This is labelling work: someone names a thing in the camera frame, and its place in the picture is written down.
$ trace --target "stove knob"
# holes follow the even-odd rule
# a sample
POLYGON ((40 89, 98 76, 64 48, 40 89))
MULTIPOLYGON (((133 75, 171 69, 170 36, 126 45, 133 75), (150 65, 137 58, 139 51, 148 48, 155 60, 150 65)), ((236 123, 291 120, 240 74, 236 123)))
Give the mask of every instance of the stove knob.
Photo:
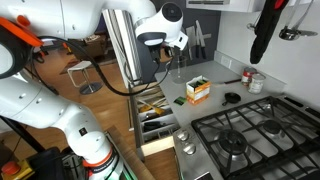
POLYGON ((183 130, 181 132, 179 132, 177 134, 177 137, 181 140, 181 141, 186 141, 189 139, 189 133, 186 130, 183 130))
POLYGON ((186 143, 183 151, 188 155, 194 154, 196 152, 196 145, 194 145, 193 143, 186 143))

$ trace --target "metal pole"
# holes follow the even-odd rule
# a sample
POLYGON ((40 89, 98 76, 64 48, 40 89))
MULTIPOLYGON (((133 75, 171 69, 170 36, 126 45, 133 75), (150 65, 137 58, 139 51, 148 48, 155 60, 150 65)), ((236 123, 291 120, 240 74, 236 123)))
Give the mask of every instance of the metal pole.
POLYGON ((20 123, 3 116, 0 116, 0 119, 10 126, 17 134, 19 134, 19 136, 38 153, 45 151, 45 148, 36 139, 34 139, 34 137, 27 130, 25 130, 20 123))

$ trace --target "wooden floor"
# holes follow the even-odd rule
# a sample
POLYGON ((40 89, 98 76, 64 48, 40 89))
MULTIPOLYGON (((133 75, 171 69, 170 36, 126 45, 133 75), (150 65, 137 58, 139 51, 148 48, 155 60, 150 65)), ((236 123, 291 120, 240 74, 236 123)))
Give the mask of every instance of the wooden floor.
MULTIPOLYGON (((64 50, 51 51, 49 52, 49 56, 45 57, 45 63, 36 63, 36 66, 43 80, 47 82, 47 84, 54 86, 61 96, 89 107, 101 124, 102 129, 107 129, 114 125, 126 139, 128 145, 135 150, 134 132, 128 131, 128 98, 112 93, 105 86, 94 94, 81 95, 78 89, 72 85, 68 74, 59 75, 61 70, 72 58, 74 58, 74 56, 66 55, 64 50)), ((104 65, 101 66, 101 68, 113 87, 120 91, 126 91, 118 64, 104 65)), ((88 72, 90 80, 101 81, 93 68, 88 69, 88 72)), ((35 129, 27 127, 27 131, 45 148, 57 146, 62 150, 68 146, 64 134, 59 129, 35 129)), ((1 134, 0 140, 1 139, 4 140, 6 146, 14 149, 19 140, 19 136, 13 132, 9 132, 1 134)), ((15 155, 19 159, 24 159, 35 153, 33 148, 23 140, 19 142, 15 150, 15 155)), ((168 149, 146 157, 145 165, 156 179, 179 179, 173 149, 168 149)))

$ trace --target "knife handle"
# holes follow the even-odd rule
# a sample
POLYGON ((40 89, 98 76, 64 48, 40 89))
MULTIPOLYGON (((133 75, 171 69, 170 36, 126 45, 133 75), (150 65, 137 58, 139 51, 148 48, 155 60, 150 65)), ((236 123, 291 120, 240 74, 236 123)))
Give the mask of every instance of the knife handle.
POLYGON ((201 53, 202 53, 203 59, 207 59, 205 47, 201 47, 201 53))
POLYGON ((199 48, 200 45, 196 45, 196 58, 199 58, 199 48))

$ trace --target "stove burner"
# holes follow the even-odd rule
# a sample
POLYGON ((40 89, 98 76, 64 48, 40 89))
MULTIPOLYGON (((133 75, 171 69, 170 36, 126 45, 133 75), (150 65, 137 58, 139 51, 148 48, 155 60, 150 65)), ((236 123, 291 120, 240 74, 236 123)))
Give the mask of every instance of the stove burner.
POLYGON ((231 129, 220 131, 219 139, 219 145, 229 154, 240 155, 247 149, 248 142, 238 131, 231 129))
POLYGON ((262 127, 270 134, 279 134, 281 131, 281 125, 273 120, 265 121, 262 127))

